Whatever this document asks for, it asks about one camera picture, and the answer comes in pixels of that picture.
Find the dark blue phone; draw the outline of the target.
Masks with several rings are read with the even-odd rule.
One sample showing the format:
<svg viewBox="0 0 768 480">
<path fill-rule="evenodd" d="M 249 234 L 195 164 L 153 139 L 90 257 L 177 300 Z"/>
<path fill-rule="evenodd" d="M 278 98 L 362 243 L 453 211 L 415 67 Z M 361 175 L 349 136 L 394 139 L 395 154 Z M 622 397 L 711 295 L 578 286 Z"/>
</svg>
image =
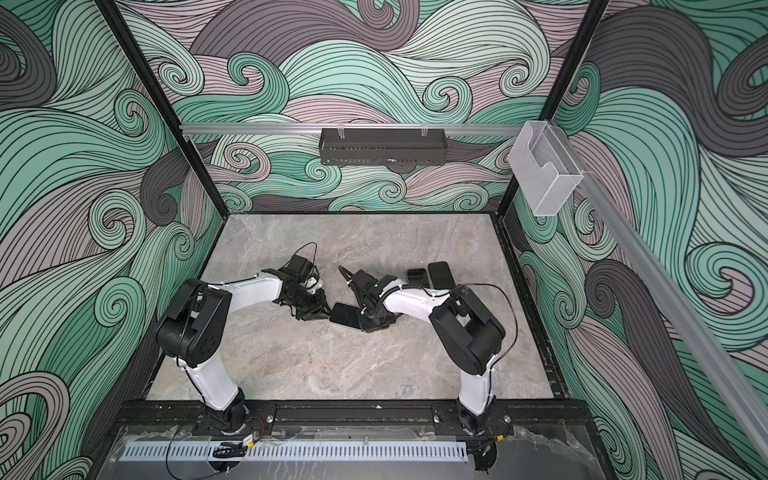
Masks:
<svg viewBox="0 0 768 480">
<path fill-rule="evenodd" d="M 331 310 L 330 320 L 332 318 L 334 318 L 334 319 L 338 319 L 338 318 L 353 319 L 353 318 L 355 318 L 355 319 L 357 319 L 360 322 L 360 327 L 361 327 L 360 310 L 357 307 L 353 306 L 353 305 L 348 305 L 348 304 L 343 304 L 343 303 L 336 303 L 333 306 L 332 310 Z"/>
</svg>

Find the black phone case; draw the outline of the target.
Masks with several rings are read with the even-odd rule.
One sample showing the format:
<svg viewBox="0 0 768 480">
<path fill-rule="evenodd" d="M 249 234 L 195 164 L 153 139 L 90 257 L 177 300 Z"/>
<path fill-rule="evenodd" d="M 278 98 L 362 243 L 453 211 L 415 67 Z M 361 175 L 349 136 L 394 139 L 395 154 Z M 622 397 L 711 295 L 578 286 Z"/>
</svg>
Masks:
<svg viewBox="0 0 768 480">
<path fill-rule="evenodd" d="M 452 290 L 457 286 L 450 266 L 446 261 L 429 263 L 427 272 L 433 289 Z"/>
</svg>

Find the light blue phone case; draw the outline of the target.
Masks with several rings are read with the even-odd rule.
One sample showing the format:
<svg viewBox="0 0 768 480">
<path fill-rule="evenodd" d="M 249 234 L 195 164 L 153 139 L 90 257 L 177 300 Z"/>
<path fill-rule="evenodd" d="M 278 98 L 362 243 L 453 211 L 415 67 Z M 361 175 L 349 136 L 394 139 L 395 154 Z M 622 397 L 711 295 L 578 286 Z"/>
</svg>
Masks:
<svg viewBox="0 0 768 480">
<path fill-rule="evenodd" d="M 354 330 L 360 330 L 361 329 L 360 322 L 357 319 L 355 319 L 355 318 L 353 318 L 353 319 L 342 319 L 342 318 L 334 319 L 334 318 L 332 318 L 330 320 L 330 322 L 335 324 L 335 325 L 340 325 L 340 326 L 343 326 L 343 327 L 346 327 L 346 328 L 351 328 L 351 329 L 354 329 Z"/>
</svg>

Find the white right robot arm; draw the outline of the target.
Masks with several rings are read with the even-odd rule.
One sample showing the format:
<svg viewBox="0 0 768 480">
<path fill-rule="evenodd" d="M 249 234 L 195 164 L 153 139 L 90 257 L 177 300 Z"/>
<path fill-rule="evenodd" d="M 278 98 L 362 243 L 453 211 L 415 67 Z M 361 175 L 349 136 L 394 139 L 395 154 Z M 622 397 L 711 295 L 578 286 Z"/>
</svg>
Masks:
<svg viewBox="0 0 768 480">
<path fill-rule="evenodd" d="M 356 303 L 335 304 L 331 321 L 365 333 L 387 329 L 402 316 L 430 324 L 460 370 L 457 416 L 462 429 L 470 435 L 485 432 L 494 401 L 492 368 L 506 331 L 482 300 L 465 285 L 435 290 L 394 276 L 376 279 L 363 270 L 338 270 Z"/>
</svg>

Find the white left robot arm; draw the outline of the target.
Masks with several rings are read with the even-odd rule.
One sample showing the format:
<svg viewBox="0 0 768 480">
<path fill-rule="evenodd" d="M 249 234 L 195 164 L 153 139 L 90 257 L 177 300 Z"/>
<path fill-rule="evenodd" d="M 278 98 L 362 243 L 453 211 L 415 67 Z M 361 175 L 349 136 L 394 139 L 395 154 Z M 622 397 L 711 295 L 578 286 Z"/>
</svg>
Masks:
<svg viewBox="0 0 768 480">
<path fill-rule="evenodd" d="M 262 303 L 287 306 L 299 321 L 331 314 L 317 267 L 295 254 L 283 266 L 245 279 L 184 281 L 155 329 L 158 347 L 199 393 L 208 424 L 225 435 L 240 432 L 248 421 L 245 395 L 219 353 L 226 323 L 231 313 Z"/>
</svg>

